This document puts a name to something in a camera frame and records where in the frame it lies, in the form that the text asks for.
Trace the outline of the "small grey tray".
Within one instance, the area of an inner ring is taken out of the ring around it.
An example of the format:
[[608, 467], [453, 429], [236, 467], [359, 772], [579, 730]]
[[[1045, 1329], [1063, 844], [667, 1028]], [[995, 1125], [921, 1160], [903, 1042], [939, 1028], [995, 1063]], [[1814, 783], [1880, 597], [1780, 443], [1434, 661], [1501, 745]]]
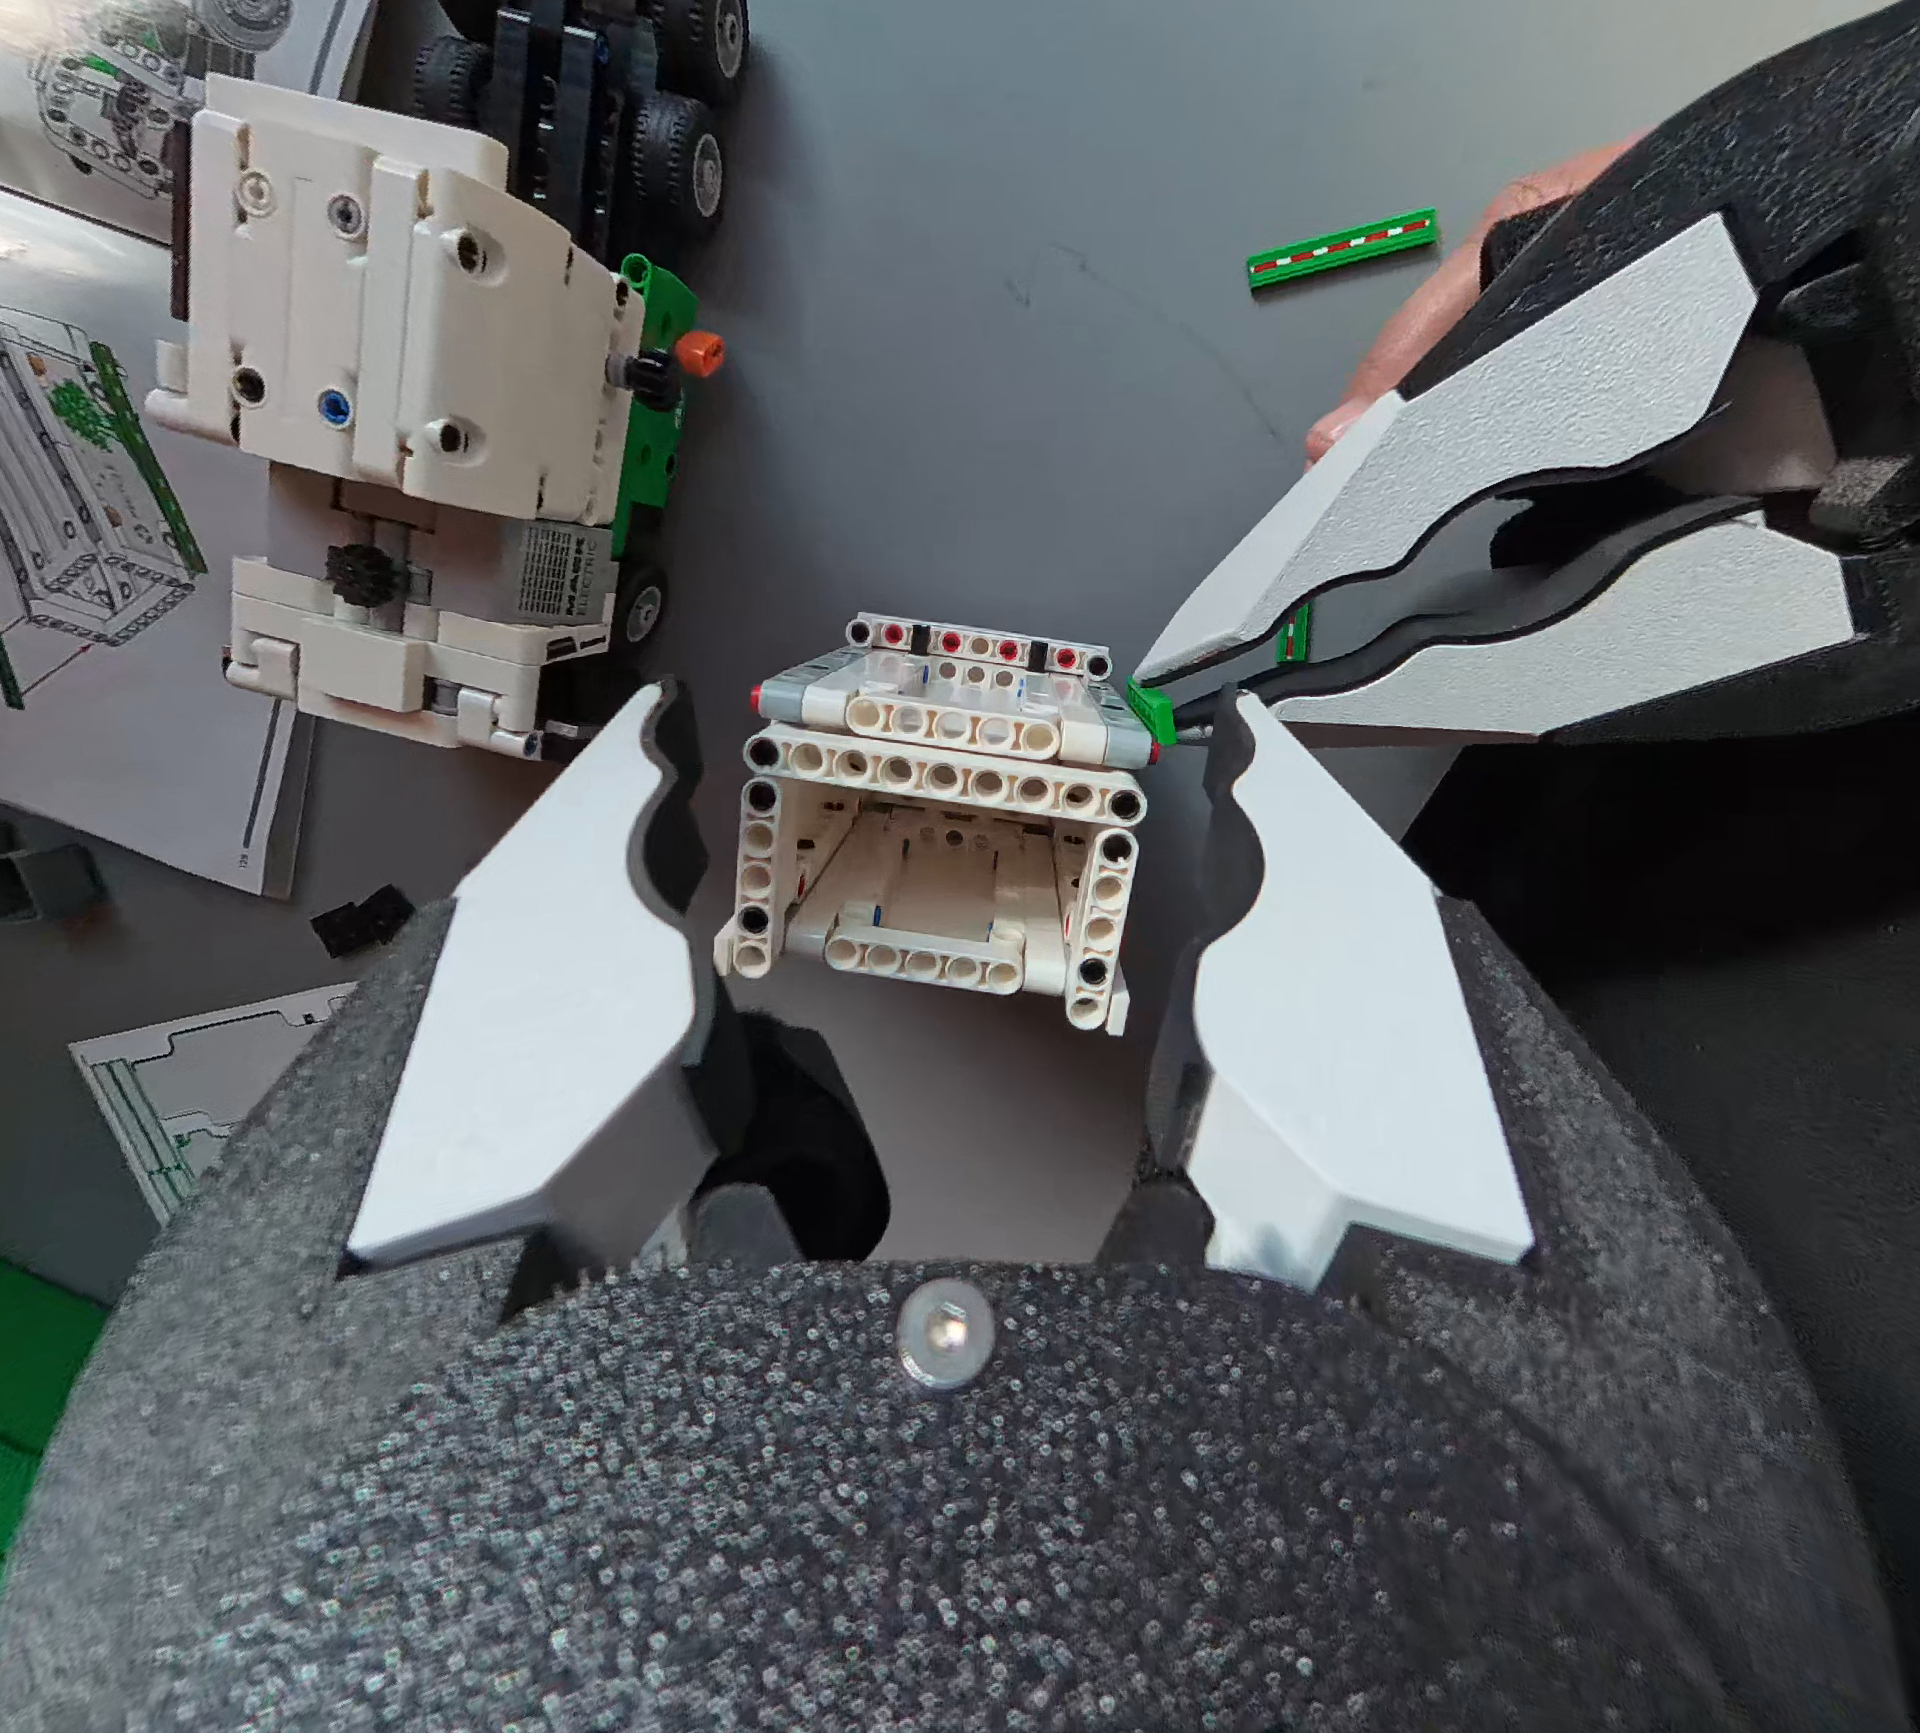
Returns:
[[58, 927], [103, 901], [100, 873], [85, 848], [27, 848], [3, 822], [3, 929]]

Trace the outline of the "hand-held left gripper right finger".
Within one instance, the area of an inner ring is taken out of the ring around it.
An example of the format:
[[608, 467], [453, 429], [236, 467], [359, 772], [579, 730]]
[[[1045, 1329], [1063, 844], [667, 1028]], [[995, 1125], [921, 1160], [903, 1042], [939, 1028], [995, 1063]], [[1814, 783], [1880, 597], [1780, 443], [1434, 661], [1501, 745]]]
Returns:
[[1208, 748], [1188, 988], [1206, 1263], [1315, 1289], [1351, 1226], [1499, 1263], [1531, 1222], [1437, 889], [1254, 692]]

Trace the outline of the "lego instruction booklet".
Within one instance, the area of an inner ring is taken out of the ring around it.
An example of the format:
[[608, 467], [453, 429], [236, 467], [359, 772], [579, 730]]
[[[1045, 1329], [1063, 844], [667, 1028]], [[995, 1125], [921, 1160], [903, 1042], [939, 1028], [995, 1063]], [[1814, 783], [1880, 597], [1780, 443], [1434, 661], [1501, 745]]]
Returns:
[[3, 803], [283, 898], [307, 720], [225, 682], [265, 471], [144, 422], [165, 137], [207, 80], [349, 95], [377, 0], [3, 0]]

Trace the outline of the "person's right hand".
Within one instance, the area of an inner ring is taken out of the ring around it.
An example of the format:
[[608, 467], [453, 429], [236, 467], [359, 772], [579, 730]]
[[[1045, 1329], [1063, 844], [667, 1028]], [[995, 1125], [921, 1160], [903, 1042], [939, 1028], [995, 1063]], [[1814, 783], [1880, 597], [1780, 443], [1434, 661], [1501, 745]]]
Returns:
[[1361, 357], [1347, 384], [1341, 403], [1310, 426], [1305, 438], [1306, 465], [1317, 465], [1350, 426], [1393, 389], [1476, 303], [1478, 250], [1496, 225], [1582, 192], [1596, 175], [1618, 160], [1618, 156], [1638, 144], [1638, 137], [1645, 137], [1645, 133], [1591, 146], [1589, 151], [1506, 182], [1454, 254], [1447, 254], [1430, 279], [1382, 323], [1372, 348]]

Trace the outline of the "black lego piece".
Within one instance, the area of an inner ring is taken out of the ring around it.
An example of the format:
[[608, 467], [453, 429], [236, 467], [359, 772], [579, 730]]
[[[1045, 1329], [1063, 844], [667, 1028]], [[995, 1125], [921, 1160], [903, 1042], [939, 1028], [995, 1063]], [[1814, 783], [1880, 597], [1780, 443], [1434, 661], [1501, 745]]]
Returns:
[[346, 959], [387, 946], [412, 917], [411, 898], [397, 884], [383, 884], [356, 904], [311, 915], [308, 927], [328, 959]]

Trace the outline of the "green flat sheet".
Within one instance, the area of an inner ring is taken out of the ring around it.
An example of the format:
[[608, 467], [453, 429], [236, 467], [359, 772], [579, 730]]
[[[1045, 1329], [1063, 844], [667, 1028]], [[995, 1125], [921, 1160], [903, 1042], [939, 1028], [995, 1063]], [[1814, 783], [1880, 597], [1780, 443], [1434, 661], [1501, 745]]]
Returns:
[[3, 1554], [106, 1309], [3, 1263]]

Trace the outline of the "white lego container body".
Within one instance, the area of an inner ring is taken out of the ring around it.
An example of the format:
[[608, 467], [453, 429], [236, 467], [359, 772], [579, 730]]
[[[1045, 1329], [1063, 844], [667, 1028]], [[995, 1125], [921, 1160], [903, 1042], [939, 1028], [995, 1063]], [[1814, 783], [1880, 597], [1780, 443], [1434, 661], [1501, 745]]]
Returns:
[[752, 707], [717, 973], [806, 957], [1123, 1029], [1135, 773], [1157, 738], [1101, 645], [856, 614]]

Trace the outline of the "white sticker sheet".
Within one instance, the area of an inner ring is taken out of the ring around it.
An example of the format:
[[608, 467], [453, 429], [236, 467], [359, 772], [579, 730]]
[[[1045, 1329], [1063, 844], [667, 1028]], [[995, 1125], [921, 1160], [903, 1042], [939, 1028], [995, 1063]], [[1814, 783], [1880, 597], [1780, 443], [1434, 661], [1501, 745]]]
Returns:
[[352, 991], [322, 986], [69, 1043], [156, 1225], [193, 1198], [236, 1125]]

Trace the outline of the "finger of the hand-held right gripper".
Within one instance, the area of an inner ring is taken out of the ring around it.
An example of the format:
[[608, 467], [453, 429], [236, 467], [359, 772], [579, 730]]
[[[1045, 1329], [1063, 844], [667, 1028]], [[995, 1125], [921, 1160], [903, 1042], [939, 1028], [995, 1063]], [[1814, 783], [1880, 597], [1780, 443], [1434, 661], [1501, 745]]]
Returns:
[[1856, 634], [1835, 551], [1756, 500], [1683, 500], [1490, 606], [1406, 617], [1244, 692], [1331, 739], [1538, 739]]
[[1702, 420], [1756, 291], [1709, 215], [1410, 403], [1389, 392], [1212, 568], [1137, 664], [1225, 661], [1334, 583], [1397, 572], [1458, 506], [1611, 474]]

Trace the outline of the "white green lego truck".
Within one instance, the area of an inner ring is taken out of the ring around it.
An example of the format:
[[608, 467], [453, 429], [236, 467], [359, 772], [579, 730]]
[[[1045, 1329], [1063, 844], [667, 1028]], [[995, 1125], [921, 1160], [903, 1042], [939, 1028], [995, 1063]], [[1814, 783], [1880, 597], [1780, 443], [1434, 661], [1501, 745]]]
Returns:
[[210, 80], [148, 420], [267, 471], [225, 676], [297, 713], [571, 759], [667, 603], [671, 274], [724, 212], [748, 0], [439, 0], [415, 116]]

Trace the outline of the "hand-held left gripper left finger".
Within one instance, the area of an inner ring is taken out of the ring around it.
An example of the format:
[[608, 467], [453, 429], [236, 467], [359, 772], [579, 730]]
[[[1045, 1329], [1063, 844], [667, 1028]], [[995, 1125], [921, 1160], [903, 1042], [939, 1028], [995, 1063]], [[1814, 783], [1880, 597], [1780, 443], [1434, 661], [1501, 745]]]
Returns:
[[457, 884], [346, 1254], [391, 1268], [544, 1235], [630, 1263], [695, 1194], [710, 966], [688, 692], [640, 687]]

